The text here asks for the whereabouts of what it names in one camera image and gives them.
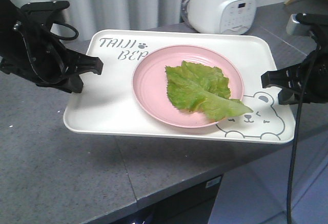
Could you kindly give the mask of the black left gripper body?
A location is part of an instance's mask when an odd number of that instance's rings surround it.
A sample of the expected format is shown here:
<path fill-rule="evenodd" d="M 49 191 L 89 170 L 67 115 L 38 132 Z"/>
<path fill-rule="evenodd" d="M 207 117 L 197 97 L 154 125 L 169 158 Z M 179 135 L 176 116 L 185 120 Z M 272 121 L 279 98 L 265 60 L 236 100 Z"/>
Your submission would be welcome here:
<path fill-rule="evenodd" d="M 28 19 L 21 8 L 1 9 L 1 71 L 13 73 L 40 87 L 61 88 L 69 78 L 67 48 L 63 39 L 51 32 L 55 21 L 39 24 Z"/>

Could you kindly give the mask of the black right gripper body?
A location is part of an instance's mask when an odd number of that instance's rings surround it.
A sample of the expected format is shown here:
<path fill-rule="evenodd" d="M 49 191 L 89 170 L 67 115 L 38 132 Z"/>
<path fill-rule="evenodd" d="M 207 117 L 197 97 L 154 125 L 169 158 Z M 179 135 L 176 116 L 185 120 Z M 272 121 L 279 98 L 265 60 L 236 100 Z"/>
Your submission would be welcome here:
<path fill-rule="evenodd" d="M 311 52 L 300 65 L 301 88 L 306 87 L 304 103 L 327 103 L 327 54 Z"/>

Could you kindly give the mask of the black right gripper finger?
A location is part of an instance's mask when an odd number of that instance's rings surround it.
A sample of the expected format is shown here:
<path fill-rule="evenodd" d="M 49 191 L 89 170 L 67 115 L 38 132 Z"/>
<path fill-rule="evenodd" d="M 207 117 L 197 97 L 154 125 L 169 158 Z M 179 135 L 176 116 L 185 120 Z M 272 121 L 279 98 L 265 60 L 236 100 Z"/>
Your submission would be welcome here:
<path fill-rule="evenodd" d="M 294 92 L 289 89 L 281 89 L 278 93 L 278 103 L 280 105 L 296 105 L 303 99 L 304 92 Z"/>
<path fill-rule="evenodd" d="M 263 88 L 280 87 L 282 89 L 301 89 L 306 69 L 301 65 L 292 65 L 280 70 L 267 71 L 261 76 Z"/>

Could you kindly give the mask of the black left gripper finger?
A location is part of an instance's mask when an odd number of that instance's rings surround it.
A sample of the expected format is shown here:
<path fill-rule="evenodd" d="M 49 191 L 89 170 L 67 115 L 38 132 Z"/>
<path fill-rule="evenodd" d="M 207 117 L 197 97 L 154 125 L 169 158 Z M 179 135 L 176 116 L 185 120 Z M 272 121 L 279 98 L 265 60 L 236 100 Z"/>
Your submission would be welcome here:
<path fill-rule="evenodd" d="M 83 85 L 83 81 L 79 76 L 71 76 L 64 80 L 61 90 L 67 93 L 81 93 Z"/>
<path fill-rule="evenodd" d="M 92 72 L 101 75 L 103 62 L 99 57 L 88 56 L 70 49 L 67 49 L 67 75 L 80 75 Z"/>

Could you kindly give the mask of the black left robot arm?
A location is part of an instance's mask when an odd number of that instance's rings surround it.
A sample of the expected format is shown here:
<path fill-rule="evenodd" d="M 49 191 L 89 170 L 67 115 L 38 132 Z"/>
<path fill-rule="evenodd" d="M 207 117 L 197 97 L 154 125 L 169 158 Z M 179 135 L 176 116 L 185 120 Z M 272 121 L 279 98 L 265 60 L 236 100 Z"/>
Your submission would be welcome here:
<path fill-rule="evenodd" d="M 100 75 L 103 62 L 67 49 L 64 40 L 74 40 L 78 31 L 58 21 L 68 1 L 27 3 L 20 8 L 1 0 L 1 71 L 67 93 L 81 93 L 81 74 Z"/>

